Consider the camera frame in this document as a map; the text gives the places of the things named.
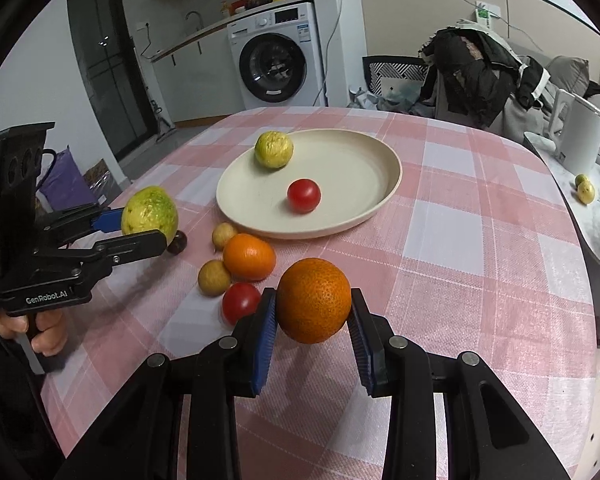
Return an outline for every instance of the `plate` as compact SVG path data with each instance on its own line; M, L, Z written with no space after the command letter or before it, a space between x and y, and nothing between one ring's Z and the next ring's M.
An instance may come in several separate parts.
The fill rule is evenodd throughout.
M400 184L400 158L371 136L349 130L289 136L294 156L284 168L263 168L251 148L220 177L218 206L247 231L286 240L332 235L371 218ZM307 214L292 211L286 199L289 185L299 178L316 182L322 194L318 207Z

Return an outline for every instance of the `tablecloth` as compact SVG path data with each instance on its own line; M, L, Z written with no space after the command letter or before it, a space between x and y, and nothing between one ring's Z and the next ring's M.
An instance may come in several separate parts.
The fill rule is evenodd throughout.
M548 170L531 152L484 131L344 108L259 108L225 118L116 201L163 186L189 245L179 256L117 267L91 303L70 310L72 352L43 388L64 452L149 354L185 356L230 332L219 316L221 298L205 298L196 286L201 265L216 257L210 234L223 220L218 179L262 132L306 128L375 136L398 153L404 176L392 199L358 227L274 241L276 268L258 287L276 286L301 258L333 262L395 333L429 352L480 354L573 474L587 438L596 339L586 268ZM263 393L236 399L243 478L379 479L389 408L389 399L371 399L360 385L346 328L313 346L279 330ZM438 396L436 409L437 475L446 478Z

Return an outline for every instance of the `countertop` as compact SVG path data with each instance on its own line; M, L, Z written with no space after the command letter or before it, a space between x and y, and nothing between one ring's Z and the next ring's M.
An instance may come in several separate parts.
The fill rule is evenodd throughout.
M173 46L170 46L166 50L159 50L150 58L150 60L152 63L155 63L156 61L162 59L163 57L166 57L169 54L173 54L174 52L176 52L178 49L182 48L183 46L186 46L189 43L192 43L194 41L200 40L201 38L204 38L205 36L208 36L209 34L212 34L213 32L216 32L222 28L225 28L227 25L229 25L229 23L236 22L237 20L241 20L243 18L246 18L247 16L253 16L254 14L258 14L260 12L265 12L266 10L277 9L278 7L284 7L284 6L288 6L288 5L292 5L292 4L299 4L300 2L310 2L310 1L312 1L312 0L280 0L278 2L272 2L267 5L255 7L254 9L245 10L244 12L241 12L240 14L234 14L233 16L225 18L224 20L215 22L212 25L209 25L208 27L197 30L195 32L195 34L190 34L184 40L180 41L179 43L177 43Z
M600 265L600 165L595 164L587 175L596 188L596 198L591 204L584 205L576 196L573 184L574 175L565 170L554 157L554 142L529 132L525 132L525 140L553 175L567 208L570 210L578 234L588 245Z

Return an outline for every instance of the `floor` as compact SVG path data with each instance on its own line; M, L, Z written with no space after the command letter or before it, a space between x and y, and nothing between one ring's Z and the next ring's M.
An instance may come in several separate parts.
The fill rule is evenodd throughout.
M208 126L179 128L158 142L156 142L156 137L152 137L120 160L120 168L122 168L123 173L133 183L133 181L143 176L171 152L174 152L193 137L204 132L207 128Z

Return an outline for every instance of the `human hand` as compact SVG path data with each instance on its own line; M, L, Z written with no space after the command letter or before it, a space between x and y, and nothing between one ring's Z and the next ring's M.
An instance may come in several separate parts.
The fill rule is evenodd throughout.
M68 338L64 310L45 310L36 314L36 326L40 333L31 340L34 352L45 357L58 354ZM24 334L29 329L27 316L9 317L3 310L0 311L0 336L5 339L14 339L17 334Z

